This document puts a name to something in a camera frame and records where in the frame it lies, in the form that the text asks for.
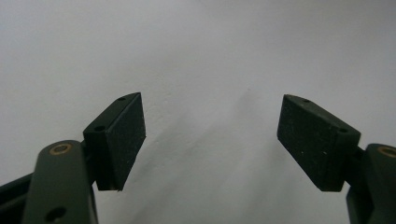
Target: black block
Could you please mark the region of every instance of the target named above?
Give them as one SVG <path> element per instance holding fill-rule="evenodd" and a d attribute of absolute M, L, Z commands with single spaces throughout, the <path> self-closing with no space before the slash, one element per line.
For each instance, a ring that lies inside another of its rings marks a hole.
<path fill-rule="evenodd" d="M 361 133 L 304 98 L 285 95 L 277 137 L 322 191 L 340 191 L 346 155 L 358 148 Z"/>
<path fill-rule="evenodd" d="M 99 190 L 122 190 L 146 138 L 141 94 L 123 96 L 85 130 Z"/>

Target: brass ring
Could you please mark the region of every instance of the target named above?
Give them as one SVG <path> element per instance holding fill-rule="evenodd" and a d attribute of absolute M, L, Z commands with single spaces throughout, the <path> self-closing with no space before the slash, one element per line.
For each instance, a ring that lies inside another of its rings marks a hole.
<path fill-rule="evenodd" d="M 388 157 L 396 158 L 396 148 L 393 147 L 379 147 L 378 151 Z"/>
<path fill-rule="evenodd" d="M 60 145 L 57 145 L 57 146 L 53 147 L 52 149 L 50 149 L 49 154 L 51 154 L 53 156 L 58 156 L 58 155 L 68 152 L 70 150 L 70 148 L 72 148 L 72 145 L 70 145 L 70 144 L 60 144 Z"/>

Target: white surface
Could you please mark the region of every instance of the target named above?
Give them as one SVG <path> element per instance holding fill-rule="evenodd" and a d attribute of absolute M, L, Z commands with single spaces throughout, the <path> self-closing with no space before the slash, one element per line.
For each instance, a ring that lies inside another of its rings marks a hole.
<path fill-rule="evenodd" d="M 282 95 L 396 145 L 396 3 L 2 1 L 0 184 L 113 100 L 143 95 L 148 137 L 100 223 L 348 223 L 276 139 Z"/>

